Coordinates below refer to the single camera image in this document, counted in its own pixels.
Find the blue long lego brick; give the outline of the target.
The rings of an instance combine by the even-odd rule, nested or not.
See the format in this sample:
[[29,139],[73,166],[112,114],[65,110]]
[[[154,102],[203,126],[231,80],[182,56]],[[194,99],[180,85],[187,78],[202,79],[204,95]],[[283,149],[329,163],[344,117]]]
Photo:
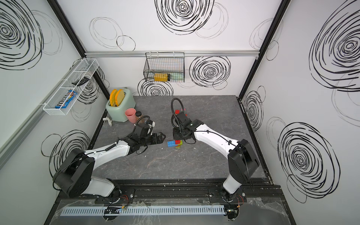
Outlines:
[[177,145],[177,144],[176,144],[176,141],[168,141],[168,142],[167,142],[167,146],[168,146],[168,147],[176,147],[176,145]]

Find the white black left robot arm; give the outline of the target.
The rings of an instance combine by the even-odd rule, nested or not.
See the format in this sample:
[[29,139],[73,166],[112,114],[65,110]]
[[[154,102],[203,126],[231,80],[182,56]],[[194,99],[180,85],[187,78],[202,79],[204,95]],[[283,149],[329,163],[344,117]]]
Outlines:
[[130,134],[112,144],[94,150],[72,150],[53,176],[53,184],[70,198],[81,195],[120,198],[122,191],[115,182],[95,177],[93,171],[112,160],[131,155],[141,147],[147,149],[150,145],[163,143],[166,135],[153,133],[154,127],[154,122],[136,124]]

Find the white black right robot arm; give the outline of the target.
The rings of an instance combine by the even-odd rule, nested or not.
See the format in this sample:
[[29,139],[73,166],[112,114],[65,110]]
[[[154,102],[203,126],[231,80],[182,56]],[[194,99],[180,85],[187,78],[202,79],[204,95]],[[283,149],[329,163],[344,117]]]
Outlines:
[[183,112],[173,114],[173,137],[178,140],[193,139],[203,142],[220,152],[228,160],[229,175],[223,183],[223,190],[233,195],[244,184],[250,183],[251,176],[260,166],[251,144],[242,139],[228,138],[204,124],[192,121]]

